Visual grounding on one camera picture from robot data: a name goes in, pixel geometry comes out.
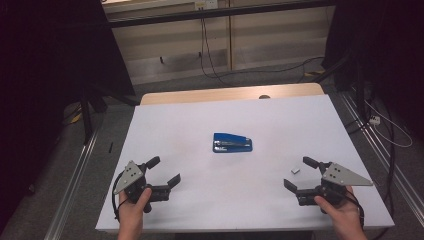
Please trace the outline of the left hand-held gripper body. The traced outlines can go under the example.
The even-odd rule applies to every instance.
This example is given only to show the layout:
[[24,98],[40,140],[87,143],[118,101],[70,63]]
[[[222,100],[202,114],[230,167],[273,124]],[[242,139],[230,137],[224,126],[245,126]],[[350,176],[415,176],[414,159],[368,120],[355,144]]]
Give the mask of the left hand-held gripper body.
[[146,163],[141,165],[130,161],[122,175],[122,190],[126,193],[129,201],[136,203],[146,188],[152,190],[150,202],[168,201],[171,188],[168,185],[153,186],[146,180]]

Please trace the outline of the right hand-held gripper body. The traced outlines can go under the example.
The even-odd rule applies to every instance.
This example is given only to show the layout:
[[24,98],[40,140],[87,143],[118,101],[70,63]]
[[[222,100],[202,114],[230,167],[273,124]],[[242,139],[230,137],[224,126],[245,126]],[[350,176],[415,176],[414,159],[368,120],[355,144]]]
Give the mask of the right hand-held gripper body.
[[344,199],[347,186],[372,186],[373,182],[350,169],[334,162],[319,162],[321,184],[314,189],[298,190],[295,193],[300,206],[315,205],[314,197],[321,196],[332,205]]

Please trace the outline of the blue stapler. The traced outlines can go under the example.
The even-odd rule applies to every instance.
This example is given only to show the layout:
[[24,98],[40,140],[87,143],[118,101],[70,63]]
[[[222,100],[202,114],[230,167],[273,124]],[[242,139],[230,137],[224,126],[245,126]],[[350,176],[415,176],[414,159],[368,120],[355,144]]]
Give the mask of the blue stapler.
[[212,150],[215,153],[251,152],[253,142],[250,138],[229,133],[213,135]]

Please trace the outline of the person's left hand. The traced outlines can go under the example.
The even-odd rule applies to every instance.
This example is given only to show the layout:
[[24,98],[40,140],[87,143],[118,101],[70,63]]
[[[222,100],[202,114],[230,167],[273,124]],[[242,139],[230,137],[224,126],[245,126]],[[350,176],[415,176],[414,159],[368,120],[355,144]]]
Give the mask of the person's left hand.
[[143,222],[144,207],[149,202],[152,190],[147,188],[141,194],[136,203],[131,203],[124,191],[119,193],[119,218],[121,225],[136,224]]

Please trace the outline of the person's right hand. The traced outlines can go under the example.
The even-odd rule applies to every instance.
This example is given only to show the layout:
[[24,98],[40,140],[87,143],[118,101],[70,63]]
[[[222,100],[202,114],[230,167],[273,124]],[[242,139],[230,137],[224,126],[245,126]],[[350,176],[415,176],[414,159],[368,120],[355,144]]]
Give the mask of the person's right hand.
[[315,196],[314,201],[330,216],[333,227],[337,225],[355,225],[361,227],[359,210],[354,203],[346,201],[340,206],[334,207],[321,196]]

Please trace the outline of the white table cover sheet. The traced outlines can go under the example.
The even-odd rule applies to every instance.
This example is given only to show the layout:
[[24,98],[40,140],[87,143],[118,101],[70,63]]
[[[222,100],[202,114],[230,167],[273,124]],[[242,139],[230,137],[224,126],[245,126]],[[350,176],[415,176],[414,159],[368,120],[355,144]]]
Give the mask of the white table cover sheet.
[[[248,137],[253,150],[215,153],[215,133]],[[116,169],[154,156],[161,161],[146,174],[150,184],[177,174],[181,182],[145,215],[147,233],[328,229],[329,217],[300,206],[284,180],[319,184],[304,156],[369,175],[326,95],[138,106]]]

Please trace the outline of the black stand leg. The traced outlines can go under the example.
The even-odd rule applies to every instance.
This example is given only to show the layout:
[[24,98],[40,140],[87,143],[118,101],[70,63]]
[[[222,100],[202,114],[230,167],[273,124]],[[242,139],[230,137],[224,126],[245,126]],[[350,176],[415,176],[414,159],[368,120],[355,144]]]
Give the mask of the black stand leg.
[[128,96],[123,94],[119,94],[115,91],[112,91],[104,86],[99,84],[86,84],[82,87],[82,93],[80,98],[81,111],[84,123],[84,144],[87,145],[90,139],[94,135],[94,130],[92,126],[91,116],[90,116],[90,108],[97,113],[105,113],[108,106],[103,99],[104,96],[112,97],[115,100],[118,100],[121,103],[124,103],[129,106],[138,106],[140,104],[139,101],[136,101]]

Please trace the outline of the black curtain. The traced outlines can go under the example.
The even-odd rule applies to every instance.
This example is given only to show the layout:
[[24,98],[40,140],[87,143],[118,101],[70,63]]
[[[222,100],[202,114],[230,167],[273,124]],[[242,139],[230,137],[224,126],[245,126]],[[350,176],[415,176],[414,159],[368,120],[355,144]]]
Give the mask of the black curtain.
[[0,0],[0,234],[44,168],[64,108],[134,92],[104,0]]
[[334,0],[322,66],[344,55],[424,141],[424,0]]

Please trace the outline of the black horizontal bar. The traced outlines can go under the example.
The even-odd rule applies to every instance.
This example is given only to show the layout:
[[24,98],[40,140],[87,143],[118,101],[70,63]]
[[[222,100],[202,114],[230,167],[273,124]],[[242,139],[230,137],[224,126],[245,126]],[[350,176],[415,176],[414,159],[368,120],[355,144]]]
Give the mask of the black horizontal bar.
[[188,20],[200,20],[208,18],[228,17],[237,15],[259,14],[277,11],[301,10],[318,7],[334,6],[335,0],[295,0],[285,3],[260,4],[242,7],[229,7],[213,10],[198,10],[164,15],[129,17],[117,20],[109,20],[110,28],[132,27],[139,25],[151,25],[159,23],[179,22]]

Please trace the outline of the aluminium floor rail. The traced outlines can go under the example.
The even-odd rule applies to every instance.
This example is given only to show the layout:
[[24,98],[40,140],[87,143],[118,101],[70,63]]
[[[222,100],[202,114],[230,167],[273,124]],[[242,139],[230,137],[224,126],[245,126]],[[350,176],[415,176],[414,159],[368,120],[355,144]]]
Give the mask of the aluminium floor rail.
[[360,116],[352,92],[338,92],[333,103],[353,141],[396,231],[424,232],[424,142],[403,120],[376,98],[366,113],[379,116],[371,125]]
[[86,166],[90,160],[95,147],[99,130],[96,129],[88,138],[77,161],[71,179],[66,187],[65,193],[49,225],[44,240],[60,240],[69,214],[72,210],[77,191],[85,173]]

